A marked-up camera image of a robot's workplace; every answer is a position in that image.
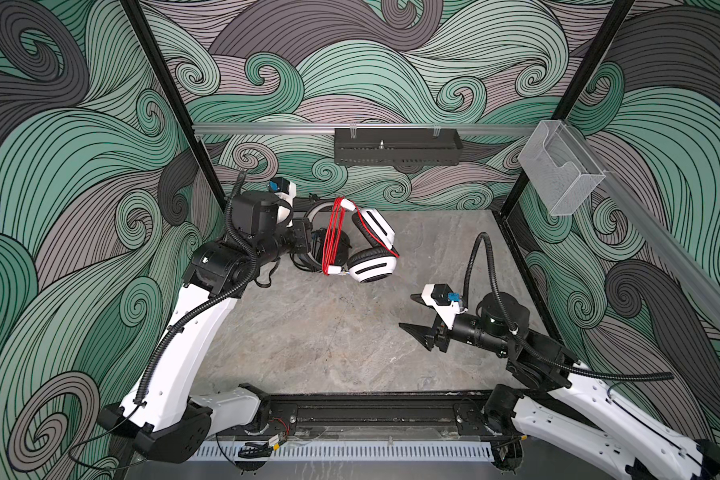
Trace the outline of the white black headphones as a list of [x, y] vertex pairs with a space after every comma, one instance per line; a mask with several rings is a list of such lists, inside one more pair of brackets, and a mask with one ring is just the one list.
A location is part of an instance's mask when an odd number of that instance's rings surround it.
[[[304, 271], [349, 276], [359, 283], [372, 283], [391, 276], [397, 267], [399, 253], [394, 247], [395, 231], [381, 213], [373, 208], [358, 207], [343, 198], [315, 204], [304, 218], [314, 225], [317, 214], [328, 208], [332, 209], [329, 226], [312, 230], [311, 252], [294, 255], [294, 264]], [[369, 245], [355, 253], [342, 227], [347, 212], [351, 213], [352, 224]]]

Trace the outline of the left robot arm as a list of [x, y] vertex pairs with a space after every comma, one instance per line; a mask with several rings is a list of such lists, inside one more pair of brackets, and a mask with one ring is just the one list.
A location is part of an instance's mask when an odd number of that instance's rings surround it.
[[293, 216], [294, 183], [276, 177], [265, 191], [231, 196], [225, 234], [198, 247], [182, 277], [171, 319], [144, 373], [97, 423], [130, 441], [142, 457], [181, 463], [207, 437], [251, 424], [263, 392], [237, 387], [226, 394], [193, 396], [191, 386], [219, 327], [262, 266], [309, 248], [309, 223]]

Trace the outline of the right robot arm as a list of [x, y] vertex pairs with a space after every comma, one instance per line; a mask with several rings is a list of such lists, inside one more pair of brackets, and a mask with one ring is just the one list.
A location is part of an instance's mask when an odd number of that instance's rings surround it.
[[529, 326], [529, 310], [512, 295], [486, 295], [474, 313], [445, 284], [428, 284], [412, 300], [435, 311], [432, 326], [401, 329], [427, 350], [446, 352], [451, 342], [486, 350], [505, 360], [523, 390], [496, 386], [481, 408], [485, 426], [508, 437], [493, 447], [495, 464], [513, 469], [522, 460], [519, 441], [546, 441], [618, 479], [713, 479], [720, 447], [692, 439], [654, 419], [615, 391], [615, 382], [589, 368], [549, 336]]

